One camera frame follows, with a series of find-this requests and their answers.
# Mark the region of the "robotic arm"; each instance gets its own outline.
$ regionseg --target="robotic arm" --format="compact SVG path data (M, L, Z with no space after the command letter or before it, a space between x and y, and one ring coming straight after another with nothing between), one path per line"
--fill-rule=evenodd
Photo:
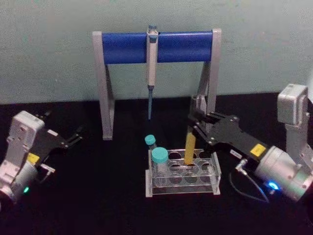
M26 111L13 117L8 149L0 165L0 210L18 201L36 178L39 168L47 171L42 181L54 173L55 169L44 164L52 151L68 149L82 139L77 132L65 140L44 125L43 120Z
M307 144L309 114L307 87L289 84L278 96L278 120L286 124L287 152L257 140L239 127L239 118L194 109L189 115L193 134L203 139L207 151L224 151L240 159L236 167L249 171L266 184L275 185L298 201L313 188L313 151Z

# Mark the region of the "blue bar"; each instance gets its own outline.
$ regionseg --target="blue bar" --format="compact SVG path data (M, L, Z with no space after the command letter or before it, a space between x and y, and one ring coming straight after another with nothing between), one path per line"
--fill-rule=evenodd
M158 37L157 62L210 61L212 31L161 32ZM106 64L146 62L146 33L103 33Z

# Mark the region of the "yellow label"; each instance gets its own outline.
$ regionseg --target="yellow label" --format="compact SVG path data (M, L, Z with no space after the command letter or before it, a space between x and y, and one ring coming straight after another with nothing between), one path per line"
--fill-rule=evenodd
M266 148L258 143L256 146L253 147L253 149L251 149L250 153L259 157L265 150Z
M35 154L29 153L27 156L27 160L32 163L32 164L36 164L36 162L39 160L40 157L38 157Z

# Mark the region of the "green led light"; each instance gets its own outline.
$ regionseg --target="green led light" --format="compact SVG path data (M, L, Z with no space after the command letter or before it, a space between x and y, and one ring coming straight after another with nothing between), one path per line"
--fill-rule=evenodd
M24 189L24 193L27 193L29 191L29 187L26 187L25 189Z

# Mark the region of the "blue led light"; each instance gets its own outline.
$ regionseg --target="blue led light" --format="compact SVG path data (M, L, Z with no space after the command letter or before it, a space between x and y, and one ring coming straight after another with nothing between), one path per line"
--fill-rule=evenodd
M272 182L272 181L268 183L268 186L270 186L274 190L278 190L279 189L278 185L276 183Z

